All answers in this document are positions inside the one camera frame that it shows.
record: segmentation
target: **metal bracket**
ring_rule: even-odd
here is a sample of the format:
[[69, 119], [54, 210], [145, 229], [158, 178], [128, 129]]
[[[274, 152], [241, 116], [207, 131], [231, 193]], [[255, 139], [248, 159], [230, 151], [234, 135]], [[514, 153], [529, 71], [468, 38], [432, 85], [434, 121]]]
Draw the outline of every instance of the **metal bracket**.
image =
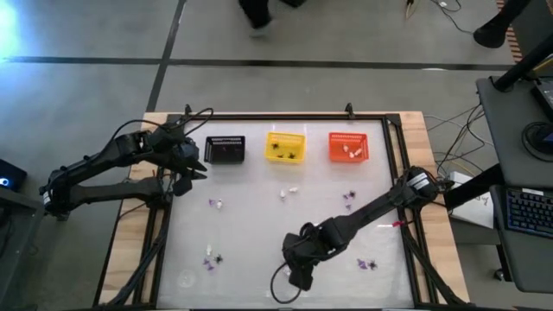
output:
[[347, 112], [347, 118], [348, 119], [355, 120], [355, 113], [353, 113], [352, 103], [347, 103], [346, 109], [344, 111]]
[[398, 113], [387, 114], [386, 120], [390, 121], [397, 127], [401, 127], [401, 116]]

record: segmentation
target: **black desk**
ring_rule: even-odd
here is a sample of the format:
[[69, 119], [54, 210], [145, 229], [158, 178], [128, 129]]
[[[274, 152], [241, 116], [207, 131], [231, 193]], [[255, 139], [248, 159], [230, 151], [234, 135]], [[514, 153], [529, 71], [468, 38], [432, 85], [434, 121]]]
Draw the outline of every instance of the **black desk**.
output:
[[[484, 107], [499, 164], [487, 169], [444, 195], [448, 209], [455, 208], [490, 191], [493, 185], [553, 189], [553, 163], [542, 162], [528, 154], [522, 144], [524, 127], [532, 122], [548, 122], [537, 101], [531, 95], [534, 86], [529, 81], [517, 82], [509, 92], [499, 92], [490, 79], [476, 83]], [[502, 221], [501, 199], [495, 192], [494, 212]], [[512, 280], [522, 291], [553, 293], [553, 239], [534, 237], [505, 230], [498, 224], [499, 260], [506, 281]]]

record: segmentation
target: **orange basket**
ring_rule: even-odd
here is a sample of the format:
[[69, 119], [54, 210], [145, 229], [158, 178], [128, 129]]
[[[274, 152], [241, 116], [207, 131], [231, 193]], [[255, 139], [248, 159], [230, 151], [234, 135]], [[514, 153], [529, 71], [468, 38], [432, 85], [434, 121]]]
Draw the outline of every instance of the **orange basket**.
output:
[[328, 156], [334, 162], [362, 162], [369, 158], [366, 134], [328, 133]]

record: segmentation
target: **yellow basket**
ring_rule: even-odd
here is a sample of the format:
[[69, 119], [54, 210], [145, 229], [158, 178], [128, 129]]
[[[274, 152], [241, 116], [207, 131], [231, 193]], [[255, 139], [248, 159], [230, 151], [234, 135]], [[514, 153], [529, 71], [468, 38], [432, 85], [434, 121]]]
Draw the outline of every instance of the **yellow basket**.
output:
[[265, 157], [270, 161], [301, 163], [305, 157], [305, 135], [269, 132]]

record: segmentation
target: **concrete floor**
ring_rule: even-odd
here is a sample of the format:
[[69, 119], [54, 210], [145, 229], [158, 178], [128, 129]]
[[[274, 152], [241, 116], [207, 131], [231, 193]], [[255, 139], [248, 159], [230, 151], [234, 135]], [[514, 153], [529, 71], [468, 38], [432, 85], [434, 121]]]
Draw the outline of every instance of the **concrete floor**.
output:
[[[0, 0], [0, 57], [56, 56], [161, 58], [177, 0]], [[446, 1], [451, 7], [453, 1]], [[461, 0], [454, 15], [474, 30], [497, 9], [494, 0]], [[298, 10], [271, 2], [278, 23], [272, 36], [253, 41], [234, 0], [188, 0], [176, 34], [176, 59], [339, 60], [431, 64], [512, 64], [508, 47], [481, 48], [458, 32], [428, 0], [403, 19], [403, 0], [308, 1]], [[26, 195], [52, 169], [98, 151], [124, 121], [146, 110], [157, 65], [0, 63], [0, 158], [26, 169]], [[452, 117], [478, 104], [474, 81], [502, 72], [301, 67], [169, 66], [156, 111], [423, 111]], [[430, 127], [437, 121], [428, 118]], [[128, 130], [137, 127], [129, 126]], [[486, 120], [474, 131], [490, 139]], [[429, 135], [445, 151], [458, 128], [444, 124]], [[477, 146], [468, 138], [460, 152]], [[468, 157], [488, 168], [497, 162], [485, 147]], [[90, 183], [121, 181], [128, 169]], [[25, 263], [19, 304], [40, 310], [86, 308], [98, 285], [118, 203], [82, 206], [66, 223], [46, 218]], [[472, 302], [488, 307], [547, 307], [551, 295], [527, 295], [495, 282], [493, 247], [459, 248]]]

